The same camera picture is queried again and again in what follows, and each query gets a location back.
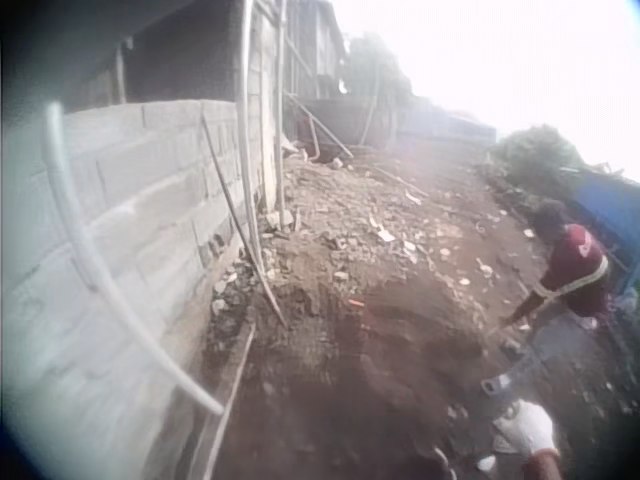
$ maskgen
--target sky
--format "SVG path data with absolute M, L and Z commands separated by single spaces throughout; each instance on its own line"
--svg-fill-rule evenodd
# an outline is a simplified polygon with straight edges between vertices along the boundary
M 640 181 L 640 12 L 625 0 L 333 0 L 378 33 L 416 95 L 501 134 L 547 123 Z

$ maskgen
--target wall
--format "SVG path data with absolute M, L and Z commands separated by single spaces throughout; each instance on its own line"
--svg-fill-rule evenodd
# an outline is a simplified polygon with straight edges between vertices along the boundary
M 208 320 L 211 289 L 200 287 L 215 280 L 233 233 L 201 109 L 243 214 L 235 104 L 129 104 L 65 118 L 87 228 L 183 365 Z M 140 478 L 174 385 L 88 285 L 53 201 L 41 124 L 3 130 L 4 419 L 61 478 Z M 185 313 L 194 301 L 204 308 Z

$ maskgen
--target dirt ground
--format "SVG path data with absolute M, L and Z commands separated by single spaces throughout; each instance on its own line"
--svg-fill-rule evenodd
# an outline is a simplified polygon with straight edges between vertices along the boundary
M 299 228 L 262 228 L 267 276 L 289 328 L 240 260 L 208 334 L 203 377 L 214 384 L 241 327 L 257 325 L 218 478 L 448 479 L 434 448 L 457 478 L 484 475 L 474 465 L 492 453 L 491 420 L 505 403 L 484 396 L 479 382 L 509 366 L 503 334 L 487 333 L 542 273 L 545 250 L 476 174 L 482 150 L 411 138 L 398 145 L 337 170 L 286 160 Z M 507 332 L 520 341 L 527 333 Z M 595 471 L 595 451 L 610 459 L 619 425 L 638 418 L 637 391 L 617 360 L 594 342 L 514 392 L 556 420 L 569 478 Z M 519 478 L 520 463 L 499 456 L 497 478 Z

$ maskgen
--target white glove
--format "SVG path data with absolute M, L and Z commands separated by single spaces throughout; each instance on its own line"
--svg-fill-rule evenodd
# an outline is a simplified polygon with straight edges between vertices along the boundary
M 521 454 L 530 458 L 541 450 L 560 456 L 553 441 L 553 422 L 540 405 L 518 400 L 493 424 Z

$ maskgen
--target white pvc pipe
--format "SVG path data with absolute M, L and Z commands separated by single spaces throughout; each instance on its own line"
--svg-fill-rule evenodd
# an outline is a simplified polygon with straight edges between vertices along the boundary
M 242 173 L 242 189 L 244 204 L 249 222 L 249 238 L 256 264 L 264 271 L 258 219 L 253 203 L 253 187 L 251 185 L 251 149 L 249 146 L 249 55 L 251 53 L 251 15 L 253 0 L 244 0 L 242 11 L 242 31 L 240 38 L 240 75 L 238 75 L 238 140 L 240 143 L 240 171 Z
M 47 106 L 45 125 L 44 159 L 49 184 L 71 245 L 78 256 L 79 263 L 89 275 L 89 281 L 104 297 L 116 318 L 129 330 L 140 346 L 175 380 L 176 384 L 212 413 L 221 415 L 224 411 L 222 405 L 182 370 L 144 328 L 129 301 L 114 281 L 109 267 L 93 239 L 88 234 L 82 221 L 80 202 L 67 161 L 63 111 L 59 102 L 53 102 Z
M 284 166 L 282 164 L 282 91 L 284 89 L 284 28 L 287 20 L 287 0 L 280 0 L 280 23 L 278 25 L 278 70 L 276 72 L 276 187 L 278 189 L 278 211 L 280 231 L 284 232 Z
M 213 474 L 213 469 L 215 468 L 216 461 L 218 460 L 218 454 L 220 453 L 220 447 L 222 446 L 224 434 L 227 430 L 229 417 L 231 417 L 231 409 L 233 408 L 233 403 L 236 398 L 236 394 L 238 393 L 238 388 L 240 387 L 240 380 L 242 380 L 242 373 L 244 372 L 244 366 L 247 362 L 247 357 L 249 356 L 249 350 L 251 349 L 251 344 L 253 343 L 253 336 L 255 333 L 256 324 L 252 323 L 251 331 L 249 332 L 249 338 L 247 338 L 247 343 L 245 344 L 244 352 L 242 353 L 242 360 L 240 361 L 240 366 L 238 367 L 238 373 L 236 374 L 236 378 L 233 381 L 233 387 L 231 387 L 231 395 L 229 395 L 229 400 L 227 400 L 227 408 L 220 418 L 220 425 L 218 426 L 216 436 L 213 439 L 213 447 L 211 447 L 211 454 L 209 455 L 209 461 L 207 462 L 207 468 L 205 469 L 203 480 L 210 480 L 212 478 L 211 475 Z

